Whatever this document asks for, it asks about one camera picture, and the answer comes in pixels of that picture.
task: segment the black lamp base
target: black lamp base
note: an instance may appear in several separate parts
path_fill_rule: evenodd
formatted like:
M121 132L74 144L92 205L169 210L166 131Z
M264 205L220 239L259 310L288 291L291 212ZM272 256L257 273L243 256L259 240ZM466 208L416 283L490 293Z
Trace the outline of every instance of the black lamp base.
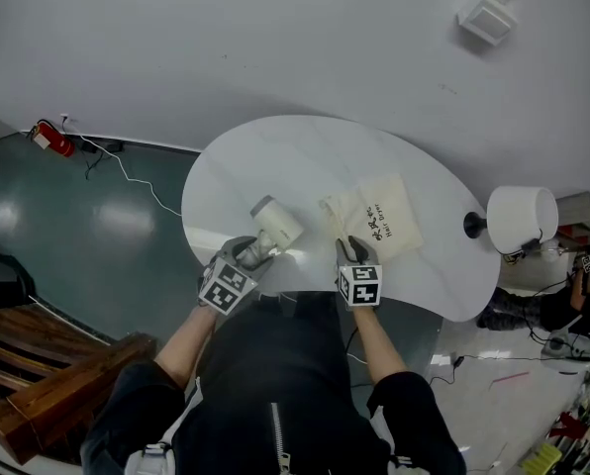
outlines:
M477 239L486 229L486 219L475 212L469 212L464 217L464 233L471 239Z

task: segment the fire extinguisher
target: fire extinguisher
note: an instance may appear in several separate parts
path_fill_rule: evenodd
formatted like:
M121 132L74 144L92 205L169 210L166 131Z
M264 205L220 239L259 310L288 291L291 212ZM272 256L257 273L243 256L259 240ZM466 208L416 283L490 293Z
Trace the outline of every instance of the fire extinguisher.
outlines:
M75 153L75 144L48 120L38 120L31 130L31 137L42 149L49 147L63 156Z

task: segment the white oval table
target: white oval table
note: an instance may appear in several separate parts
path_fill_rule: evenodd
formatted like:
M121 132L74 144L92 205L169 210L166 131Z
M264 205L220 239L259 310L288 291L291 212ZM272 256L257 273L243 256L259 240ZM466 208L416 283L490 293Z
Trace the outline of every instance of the white oval table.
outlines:
M497 284L500 255L488 234L469 239L462 220L484 215L473 195L444 166L385 132L333 118L278 116L232 129L192 166L182 199L185 234L206 264L223 242L255 236L249 211L272 195L304 226L279 255L260 290L336 290L335 241L319 201L354 188L359 179L399 172L425 244L383 266L382 296L455 322L486 306Z

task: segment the gray floor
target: gray floor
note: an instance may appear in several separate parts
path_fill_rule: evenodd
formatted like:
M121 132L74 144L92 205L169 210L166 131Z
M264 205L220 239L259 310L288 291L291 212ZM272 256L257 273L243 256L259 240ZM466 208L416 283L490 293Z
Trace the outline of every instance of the gray floor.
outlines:
M129 174L153 182L163 203L180 210L194 155L129 145L122 158ZM114 338L141 331L166 339L194 305L201 268L181 220L147 186L126 182L115 160L101 162L88 181L85 170L81 153L64 158L21 136L1 140L0 248L22 262L42 298L83 324ZM442 319L391 301L379 316L422 373ZM347 338L353 320L346 312L342 323ZM358 336L350 351L362 356ZM350 365L353 382L367 382L365 366Z

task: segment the wooden beam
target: wooden beam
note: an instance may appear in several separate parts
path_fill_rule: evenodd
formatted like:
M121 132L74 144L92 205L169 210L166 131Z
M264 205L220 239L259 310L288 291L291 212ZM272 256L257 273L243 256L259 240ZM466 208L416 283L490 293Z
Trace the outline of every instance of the wooden beam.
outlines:
M24 369L25 371L29 371L30 373L40 376L49 376L55 371L59 370L59 368L30 359L24 355L20 355L19 353L7 350L2 346L0 346L0 360L10 364L11 366Z
M42 331L51 331L56 333L67 333L69 338L75 338L84 343L93 346L107 346L108 343L103 343L88 334L81 332L71 326L67 321L47 312L39 305L24 305L9 308L8 315L19 320L28 320L34 323L38 329Z
M156 342L131 334L85 360L0 400L0 444L20 464L87 417L130 362L152 357Z
M10 375L9 373L0 369L0 385L7 387L7 389L20 391L32 385L32 382L18 378L17 376Z
M92 340L76 339L67 331L40 329L32 322L9 315L7 309L0 310L0 341L67 364L82 360L104 346Z

